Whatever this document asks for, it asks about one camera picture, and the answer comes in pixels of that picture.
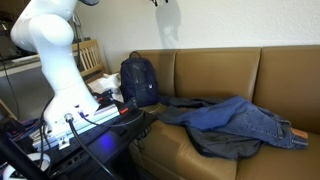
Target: backpack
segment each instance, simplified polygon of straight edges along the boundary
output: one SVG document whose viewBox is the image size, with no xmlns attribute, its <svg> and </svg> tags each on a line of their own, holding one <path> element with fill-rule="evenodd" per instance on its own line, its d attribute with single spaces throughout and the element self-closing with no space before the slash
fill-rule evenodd
<svg viewBox="0 0 320 180">
<path fill-rule="evenodd" d="M 124 102 L 135 98 L 138 107 L 158 103 L 158 82 L 151 62 L 134 51 L 121 63 L 120 90 Z"/>
</svg>

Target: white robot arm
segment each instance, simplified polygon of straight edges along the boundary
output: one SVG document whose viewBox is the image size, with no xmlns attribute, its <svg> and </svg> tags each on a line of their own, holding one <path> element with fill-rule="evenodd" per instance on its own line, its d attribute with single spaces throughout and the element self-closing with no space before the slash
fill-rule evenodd
<svg viewBox="0 0 320 180">
<path fill-rule="evenodd" d="M 99 0 L 83 0 L 94 5 Z M 11 31 L 16 45 L 37 52 L 42 72 L 54 90 L 55 97 L 44 112 L 48 136 L 59 138 L 69 130 L 65 121 L 72 114 L 74 123 L 94 115 L 99 104 L 88 91 L 76 67 L 72 53 L 73 30 L 68 24 L 77 0 L 32 0 Z"/>
</svg>

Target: couch cushion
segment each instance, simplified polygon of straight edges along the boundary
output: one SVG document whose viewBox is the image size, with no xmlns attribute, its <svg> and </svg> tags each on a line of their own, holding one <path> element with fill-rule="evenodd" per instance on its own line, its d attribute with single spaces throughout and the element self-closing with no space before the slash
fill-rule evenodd
<svg viewBox="0 0 320 180">
<path fill-rule="evenodd" d="M 253 103 L 320 133 L 320 46 L 263 48 Z"/>
<path fill-rule="evenodd" d="M 259 153 L 238 162 L 237 180 L 320 179 L 320 136 L 309 133 L 307 150 L 263 146 Z"/>
<path fill-rule="evenodd" d="M 180 50 L 176 57 L 177 97 L 241 95 L 251 100 L 260 48 Z"/>
<path fill-rule="evenodd" d="M 182 127 L 158 120 L 144 144 L 141 158 L 135 160 L 159 179 L 235 179 L 236 161 L 201 156 Z"/>
<path fill-rule="evenodd" d="M 178 50 L 139 50 L 139 54 L 151 61 L 156 72 L 159 93 L 174 96 L 174 64 Z"/>
</svg>

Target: wall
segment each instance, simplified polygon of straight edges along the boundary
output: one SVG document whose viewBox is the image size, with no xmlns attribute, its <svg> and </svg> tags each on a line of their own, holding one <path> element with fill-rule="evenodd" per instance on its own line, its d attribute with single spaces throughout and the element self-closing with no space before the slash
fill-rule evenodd
<svg viewBox="0 0 320 180">
<path fill-rule="evenodd" d="M 320 44 L 319 0 L 101 0 L 78 4 L 111 70 L 136 49 Z"/>
</svg>

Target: wooden chair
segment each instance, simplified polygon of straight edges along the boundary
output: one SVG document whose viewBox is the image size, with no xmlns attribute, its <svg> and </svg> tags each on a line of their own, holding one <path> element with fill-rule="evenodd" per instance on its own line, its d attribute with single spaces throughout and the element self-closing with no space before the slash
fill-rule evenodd
<svg viewBox="0 0 320 180">
<path fill-rule="evenodd" d="M 72 45 L 72 51 L 78 56 L 78 45 Z M 80 67 L 79 71 L 85 83 L 90 83 L 106 73 L 102 62 L 97 40 L 88 40 L 79 43 Z"/>
</svg>

